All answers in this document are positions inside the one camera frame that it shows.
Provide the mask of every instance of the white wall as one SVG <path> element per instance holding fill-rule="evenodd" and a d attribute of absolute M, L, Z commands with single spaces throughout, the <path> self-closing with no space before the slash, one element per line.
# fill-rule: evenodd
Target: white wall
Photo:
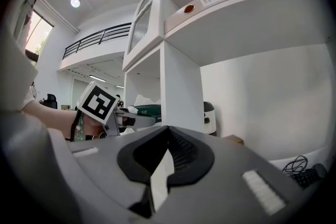
<path fill-rule="evenodd" d="M 77 101 L 82 96 L 83 92 L 85 91 L 86 87 L 89 85 L 91 80 L 87 78 L 77 78 L 74 77 L 74 81 L 72 83 L 72 94 L 71 94 L 71 109 L 75 109 L 77 106 Z M 107 90 L 114 94 L 120 95 L 120 98 L 123 100 L 124 97 L 124 90 L 121 88 L 117 88 L 115 86 L 107 85 L 105 83 L 99 83 L 101 86 L 107 88 Z"/>
<path fill-rule="evenodd" d="M 72 84 L 71 109 L 75 109 L 77 101 L 80 99 L 88 85 L 89 83 L 87 82 L 74 79 Z"/>
<path fill-rule="evenodd" d="M 72 43 L 100 30 L 120 24 L 131 23 L 133 21 L 136 8 L 137 4 L 113 9 L 86 21 L 78 26 L 80 32 L 74 37 Z"/>
<path fill-rule="evenodd" d="M 72 76 L 58 72 L 63 58 L 64 49 L 74 38 L 68 28 L 61 24 L 56 24 L 51 31 L 39 57 L 37 63 L 37 77 L 35 79 L 35 88 L 37 91 L 37 100 L 47 98 L 51 93 L 56 96 L 58 109 L 61 105 L 70 105 Z"/>
<path fill-rule="evenodd" d="M 235 134 L 268 160 L 312 152 L 331 140 L 335 80 L 326 45 L 240 57 L 201 73 L 218 136 Z"/>
<path fill-rule="evenodd" d="M 129 105 L 134 105 L 138 94 L 145 98 L 151 99 L 153 102 L 158 102 L 158 100 L 161 100 L 159 79 L 148 78 L 146 76 L 139 77 L 137 74 L 128 73 L 124 86 L 127 90 L 124 99 L 126 107 Z"/>

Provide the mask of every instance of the office chair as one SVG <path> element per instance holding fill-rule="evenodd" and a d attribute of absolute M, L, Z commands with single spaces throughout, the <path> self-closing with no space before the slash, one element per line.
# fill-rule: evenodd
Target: office chair
<path fill-rule="evenodd" d="M 57 109 L 57 102 L 56 102 L 56 97 L 53 94 L 47 94 L 48 98 L 47 100 L 43 101 L 43 105 L 52 108 L 52 109 Z"/>

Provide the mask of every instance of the black railing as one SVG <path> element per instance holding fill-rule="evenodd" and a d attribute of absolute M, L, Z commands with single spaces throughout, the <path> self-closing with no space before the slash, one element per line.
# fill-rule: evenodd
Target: black railing
<path fill-rule="evenodd" d="M 131 23 L 112 26 L 104 30 L 95 32 L 90 36 L 82 38 L 81 40 L 71 44 L 65 48 L 63 59 L 71 54 L 76 54 L 79 50 L 83 50 L 95 44 L 101 44 L 105 41 L 128 36 L 131 28 Z"/>

